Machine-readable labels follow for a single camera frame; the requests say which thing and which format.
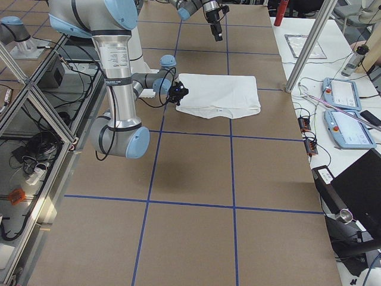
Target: red bottle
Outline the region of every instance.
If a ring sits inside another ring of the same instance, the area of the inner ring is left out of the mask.
[[[283,17],[285,16],[285,12],[286,12],[286,9],[287,9],[288,1],[289,0],[280,0],[280,4],[279,4],[279,7],[278,7],[278,12],[276,13],[276,18],[275,18],[274,26],[276,26],[276,27],[280,26],[280,24],[281,24],[281,22],[283,20]]]

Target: brown table surface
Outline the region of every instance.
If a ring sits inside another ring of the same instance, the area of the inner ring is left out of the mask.
[[[86,144],[29,286],[341,285],[267,10],[230,10],[215,42],[202,13],[181,23],[146,2],[145,61],[254,75],[261,113],[207,120],[139,101],[148,152],[99,162]]]

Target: water bottle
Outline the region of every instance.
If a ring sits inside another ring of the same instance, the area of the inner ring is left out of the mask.
[[[369,48],[367,45],[358,46],[354,55],[351,57],[351,59],[345,65],[344,69],[341,71],[341,75],[350,76],[363,61],[367,52],[369,52]]]

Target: blue joint cap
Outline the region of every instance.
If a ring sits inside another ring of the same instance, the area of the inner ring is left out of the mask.
[[[171,86],[172,86],[172,83],[168,79],[161,78],[154,81],[152,88],[154,92],[158,92],[159,94],[167,94]]]
[[[138,11],[134,0],[104,0],[104,3],[121,27],[132,30],[138,25]]]
[[[138,159],[142,157],[149,145],[149,130],[140,127],[133,135],[126,149],[126,158]]]
[[[178,9],[177,13],[180,16],[181,20],[183,20],[183,21],[188,20],[191,17],[189,12],[185,8]]]
[[[7,24],[7,25],[22,25],[23,24],[20,18],[16,16],[7,16],[4,18],[1,18],[0,22],[2,24]]]
[[[53,29],[63,33],[63,34],[69,34],[71,36],[79,37],[79,38],[91,38],[91,34],[87,31],[74,26],[73,24],[70,24],[60,18],[57,18],[53,16],[52,14],[49,14],[50,19],[50,26],[52,26]]]
[[[160,59],[160,65],[162,67],[174,67],[176,65],[176,60],[172,55],[163,55]]]

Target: cable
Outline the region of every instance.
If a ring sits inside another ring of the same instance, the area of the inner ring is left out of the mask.
[[[163,79],[165,79],[169,73],[172,74],[172,82],[171,82],[171,86],[173,86],[174,77],[175,77],[175,75],[176,75],[176,68],[175,68],[175,67],[172,67],[172,68],[168,69],[168,70],[167,70],[167,73],[164,75]],[[150,105],[150,104],[149,104],[148,102],[146,102],[143,98],[140,98],[140,97],[139,97],[139,99],[140,99],[141,101],[143,101],[146,105],[148,105],[149,107],[152,107],[152,108],[161,108],[161,107],[167,105],[167,104],[168,104],[168,98],[166,99],[165,102],[162,102],[162,100],[161,100],[161,96],[160,96],[160,91],[161,91],[161,88],[163,87],[163,83],[164,83],[164,80],[161,81],[160,88],[159,88],[159,100],[160,100],[161,105],[159,105],[159,106]]]
[[[49,130],[48,127],[45,127],[45,126],[42,125],[38,120],[34,119],[34,118],[30,115],[30,113],[29,113],[29,111],[28,111],[28,109],[27,109],[26,106],[22,106],[22,107],[21,107],[21,110],[23,110],[24,113],[26,114],[26,116],[29,117],[29,118],[35,123],[35,125],[37,126],[37,128],[38,128],[39,130],[44,130],[44,131]]]
[[[340,61],[340,60],[344,60],[346,59],[348,56],[346,57],[343,57],[343,58],[339,58],[335,61],[323,61],[323,62],[317,62],[317,61],[307,61],[306,64],[334,64],[336,63],[337,61]],[[288,63],[282,63],[282,64],[296,64],[296,63],[292,63],[292,62],[288,62]]]
[[[50,40],[40,39],[40,38],[37,38],[37,37],[33,37],[33,38],[35,38],[35,39],[37,39],[37,40],[40,40],[40,41],[47,41],[47,42],[56,44],[60,49],[62,49],[62,50],[65,52],[65,54],[66,54],[66,56],[69,58],[69,60],[70,60],[71,62],[73,62],[73,59],[70,57],[70,55],[68,54],[68,52],[62,47],[61,44],[59,44],[59,43],[57,43],[57,42],[54,42],[54,41],[50,41]],[[59,56],[59,58],[60,58],[62,61],[65,60],[64,57],[63,57],[62,55],[60,55],[60,53],[58,53],[58,51],[57,51],[56,49],[53,49],[53,51],[57,53],[57,55]],[[83,92],[82,92],[80,98],[86,95],[86,96],[83,98],[83,99],[86,99],[87,96],[90,94],[90,91],[92,91],[92,89],[93,89],[93,77],[92,77],[91,75],[87,74],[87,73],[83,73],[83,72],[79,71],[78,68],[77,68],[77,66],[76,66],[76,64],[74,64],[74,66],[76,67],[76,69],[74,69],[72,66],[70,66],[70,65],[68,64],[68,62],[65,63],[65,61],[64,61],[64,64],[65,64],[70,70],[72,70],[73,72],[78,73],[79,78],[80,78],[80,80],[81,80],[81,82],[82,82],[82,86],[83,86]],[[82,77],[81,77],[81,74],[83,74],[83,75],[85,75],[85,76],[88,76],[88,77],[90,78],[90,85],[89,85],[89,88],[88,88],[87,90],[86,90],[86,88],[85,88],[85,83],[84,83],[84,81],[83,81],[83,79],[82,79]],[[62,106],[64,106],[64,105],[66,105],[66,104],[56,106],[55,108],[59,108],[59,107],[62,107]]]
[[[329,152],[327,151],[327,149],[325,149],[323,146],[319,145],[318,143],[316,143],[316,145],[318,145],[321,149],[323,149],[325,152],[327,152],[328,156],[329,156],[329,162],[327,164],[327,167],[329,167],[329,165],[331,165],[331,162],[332,162],[332,157],[331,157],[331,154],[329,154]]]
[[[81,97],[82,97],[82,95],[81,95],[81,96],[80,96],[78,99],[76,99],[76,100],[68,101],[68,100],[64,100],[64,99],[60,98],[59,96],[55,95],[53,92],[50,92],[50,91],[42,91],[42,92],[46,92],[47,94],[50,94],[51,96],[55,97],[56,99],[58,99],[58,100],[60,100],[60,101],[65,102],[65,103],[76,103],[76,102],[78,102],[78,100],[80,100]]]
[[[113,144],[114,144],[114,139],[115,139],[115,134],[116,134],[116,129],[117,129],[117,115],[116,115],[117,107],[116,107],[116,97],[115,97],[115,94],[114,94],[113,87],[112,87],[112,86],[109,86],[109,89],[110,89],[111,97],[113,98],[113,107],[114,107],[114,129],[113,129],[113,137],[111,138],[110,146],[108,147],[108,150],[107,150],[107,152],[106,152],[106,154],[104,155],[103,158],[99,158],[99,157],[98,157],[98,152],[95,150],[95,157],[96,157],[96,159],[97,159],[98,161],[104,161],[104,160],[108,157],[108,155],[109,155],[109,153],[110,153],[110,151],[111,151],[111,149],[112,149],[112,147],[113,147]]]
[[[11,87],[8,86],[8,85],[3,85],[3,84],[1,84],[1,83],[0,83],[0,85],[1,85],[1,86],[5,86],[6,88],[9,88],[9,89],[12,89],[12,90],[13,90],[13,88],[11,88]]]
[[[312,78],[310,78],[310,77],[306,77],[306,76],[300,78],[299,82],[301,82],[301,81],[304,80],[304,79],[313,80],[314,82],[323,82],[322,80],[312,79]]]
[[[308,120],[311,117],[311,113],[307,109],[305,109],[303,107],[294,108],[294,110],[300,110],[299,117],[308,118]],[[306,111],[308,113],[308,115],[307,116],[302,116],[302,110]]]
[[[376,264],[376,260],[377,259],[381,259],[381,253],[379,253],[379,255],[377,255],[373,262],[371,263],[371,265],[369,266],[369,269],[368,269],[368,272],[367,272],[367,275],[365,276],[365,279],[364,279],[364,282],[363,282],[363,286],[365,286],[367,280],[368,280],[368,277],[369,277],[369,274],[370,274],[370,271],[373,269],[374,265]]]
[[[376,94],[376,95],[372,95],[370,97],[359,97],[359,99],[366,100],[367,98],[373,98],[373,97],[379,97],[379,96],[380,96],[379,94]]]

